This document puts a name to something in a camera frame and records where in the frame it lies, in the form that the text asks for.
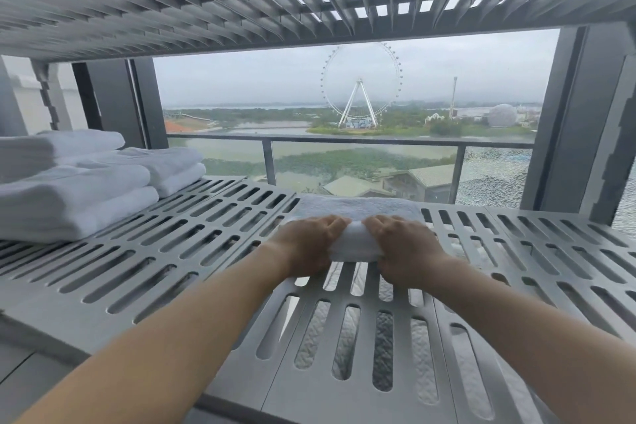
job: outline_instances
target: ferris wheel support leg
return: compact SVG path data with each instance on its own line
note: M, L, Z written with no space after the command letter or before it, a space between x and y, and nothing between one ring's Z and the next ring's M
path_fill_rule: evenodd
M362 93L364 94L364 100L366 101L366 107L369 109L369 114L371 116L371 123L374 127L378 127L378 120L375 118L375 113L373 112L373 107L371 106L371 101L369 100L369 96L366 93L366 89L364 88L364 84L362 81L358 83L362 88Z
M338 129L342 127L344 123L346 123L346 118L349 116L349 111L351 110L351 105L354 102L355 93L360 86L360 82L356 82L354 86L354 90L351 92L351 96L349 96L349 100L346 102L345 110L342 112L342 117L340 118L340 122L338 123Z

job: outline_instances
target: hand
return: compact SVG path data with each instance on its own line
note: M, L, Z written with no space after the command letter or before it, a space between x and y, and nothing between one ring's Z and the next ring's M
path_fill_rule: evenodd
M384 252L378 268L390 284L429 292L441 270L454 260L441 248L435 234L420 222L377 215L362 223Z
M351 219L330 215L294 220L279 227L264 244L282 255L285 278L310 276L331 265L328 250Z

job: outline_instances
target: forearm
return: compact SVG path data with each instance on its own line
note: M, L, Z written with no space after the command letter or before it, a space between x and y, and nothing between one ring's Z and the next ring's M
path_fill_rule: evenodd
M43 416L51 424L180 422L284 279L283 258L263 245L184 292L89 358L19 424L43 422Z
M431 290L478 331L565 422L631 422L636 351L450 260Z

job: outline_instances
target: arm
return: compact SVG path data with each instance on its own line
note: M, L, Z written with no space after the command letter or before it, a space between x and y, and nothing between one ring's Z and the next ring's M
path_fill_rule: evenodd
M329 266L348 220L298 220L90 357L16 424L174 424L211 382L260 304Z
M378 216L365 224L386 256L386 281L415 282L452 308L563 422L633 422L635 348L449 256L418 222Z

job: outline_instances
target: overcast sky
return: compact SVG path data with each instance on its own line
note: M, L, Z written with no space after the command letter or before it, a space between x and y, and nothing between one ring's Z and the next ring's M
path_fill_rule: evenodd
M350 44L334 56L323 89L329 99L344 104L360 77L372 100L399 94L399 101L448 101L453 76L458 76L460 102L541 102L557 37L553 29L388 42L401 63L402 85L381 47ZM162 104L193 108L321 103L322 66L336 47L155 58Z

